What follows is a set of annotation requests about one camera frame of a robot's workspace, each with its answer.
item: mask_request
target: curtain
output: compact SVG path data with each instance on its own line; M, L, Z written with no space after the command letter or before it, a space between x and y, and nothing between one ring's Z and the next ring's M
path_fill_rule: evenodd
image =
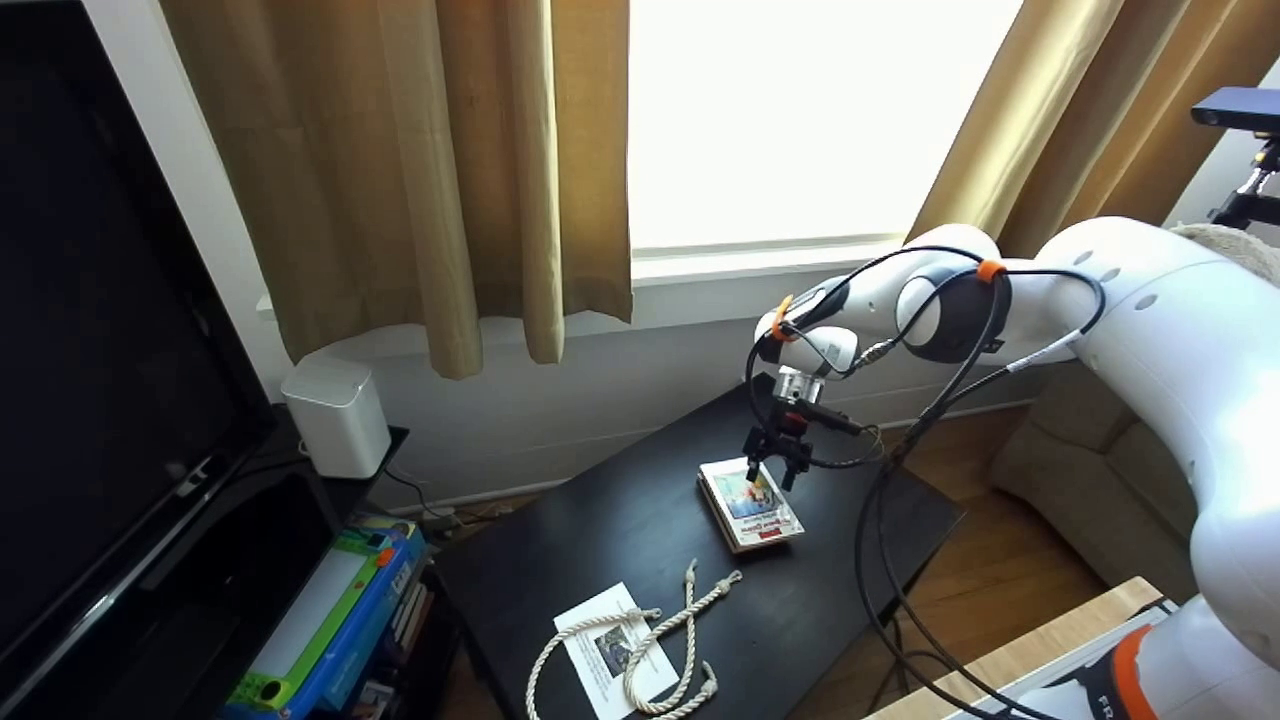
M478 317L530 358L569 311L629 318L622 0L160 0L293 354L423 322L440 374Z
M1159 223L1220 126L1193 105L1280 57L1277 0L1023 0L916 230L979 223L1011 255L1088 214Z

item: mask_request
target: wooden floor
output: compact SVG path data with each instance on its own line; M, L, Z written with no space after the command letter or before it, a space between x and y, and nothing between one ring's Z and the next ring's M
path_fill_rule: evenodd
M1004 638L1090 601L1100 588L1050 526L1023 502L992 491L984 468L1014 429L1020 412L984 412L944 419L909 460L909 468L960 502L960 522L911 588L922 627L960 661L984 655ZM905 642L926 648L905 621ZM892 661L874 634L851 642L844 661L808 691L797 720L862 714ZM478 676L458 655L440 705L442 720L496 720Z

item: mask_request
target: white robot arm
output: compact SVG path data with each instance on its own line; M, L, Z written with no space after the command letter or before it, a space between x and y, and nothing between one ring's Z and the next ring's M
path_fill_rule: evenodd
M1140 686L1122 710L1277 714L1280 291L1137 219L1071 223L1037 259L999 259L977 226L939 226L766 311L756 353L798 374L793 384L816 402L825 374L848 374L897 342L956 364L987 317L984 364L1082 358L1148 419L1195 491L1189 551L1198 595L1131 638ZM1069 686L1020 705L1080 714Z

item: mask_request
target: small white box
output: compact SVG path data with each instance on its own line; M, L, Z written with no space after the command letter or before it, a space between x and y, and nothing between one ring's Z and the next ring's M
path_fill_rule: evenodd
M284 398L321 474L371 479L393 446L366 364L307 354L284 374Z

